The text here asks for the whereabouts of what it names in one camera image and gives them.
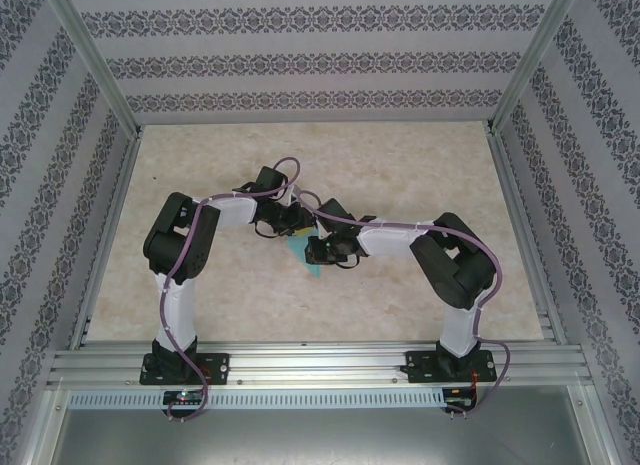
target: black mounting base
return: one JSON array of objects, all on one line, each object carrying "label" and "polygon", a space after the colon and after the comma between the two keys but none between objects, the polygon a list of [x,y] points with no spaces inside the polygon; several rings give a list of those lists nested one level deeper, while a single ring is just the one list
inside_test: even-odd
[{"label": "black mounting base", "polygon": [[400,371],[407,374],[409,383],[471,383],[474,370],[477,382],[495,382],[497,379],[493,355],[479,347],[462,358],[453,357],[439,346],[433,351],[409,351],[405,356],[407,365],[400,367]]},{"label": "black mounting base", "polygon": [[[157,357],[153,353],[147,353],[144,356],[140,372],[140,385],[201,385],[202,383],[196,373],[190,373],[184,380],[175,376],[159,376],[157,368],[153,366],[156,362]],[[204,372],[209,385],[227,384],[229,376],[228,353],[197,353],[195,364]]]}]

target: tiled floor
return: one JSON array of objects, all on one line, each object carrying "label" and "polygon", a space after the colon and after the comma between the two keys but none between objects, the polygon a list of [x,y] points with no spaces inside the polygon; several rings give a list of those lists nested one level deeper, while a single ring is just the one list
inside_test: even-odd
[{"label": "tiled floor", "polygon": [[[88,339],[155,336],[158,293],[142,244],[171,192],[229,191],[286,155],[301,160],[303,188],[356,217],[460,215],[505,271],[481,333],[542,337],[482,125],[358,122],[148,126]],[[371,257],[314,278],[284,240],[262,239],[249,225],[216,233],[196,288],[199,340],[430,340],[442,325],[443,305],[414,260]]]}]

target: patterned wallpaper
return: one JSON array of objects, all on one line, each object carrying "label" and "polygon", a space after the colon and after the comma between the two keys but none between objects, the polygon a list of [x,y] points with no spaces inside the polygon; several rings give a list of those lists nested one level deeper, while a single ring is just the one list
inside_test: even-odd
[{"label": "patterned wallpaper", "polygon": [[127,139],[46,0],[0,0],[0,464],[65,348]]},{"label": "patterned wallpaper", "polygon": [[569,338],[640,463],[640,0],[576,0],[503,130]]},{"label": "patterned wallpaper", "polygon": [[73,0],[143,123],[487,119],[551,0]]}]

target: enclosure wall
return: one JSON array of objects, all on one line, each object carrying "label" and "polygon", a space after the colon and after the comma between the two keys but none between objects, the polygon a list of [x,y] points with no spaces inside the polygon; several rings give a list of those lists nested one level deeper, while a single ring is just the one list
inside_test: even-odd
[{"label": "enclosure wall", "polygon": [[576,0],[502,138],[569,339],[640,461],[640,0]]},{"label": "enclosure wall", "polygon": [[491,116],[551,0],[73,0],[142,124]]},{"label": "enclosure wall", "polygon": [[0,464],[68,346],[128,140],[46,0],[0,0]]}]

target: teal object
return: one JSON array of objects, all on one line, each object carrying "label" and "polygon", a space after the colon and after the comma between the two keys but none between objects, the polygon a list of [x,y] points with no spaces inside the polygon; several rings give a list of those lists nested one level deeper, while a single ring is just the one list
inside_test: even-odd
[{"label": "teal object", "polygon": [[320,265],[311,265],[307,263],[304,258],[304,249],[307,246],[307,241],[309,237],[317,237],[318,229],[312,228],[306,232],[298,233],[297,235],[291,235],[287,237],[287,246],[293,252],[293,254],[304,263],[307,270],[311,272],[311,275],[318,278],[320,276]]}]

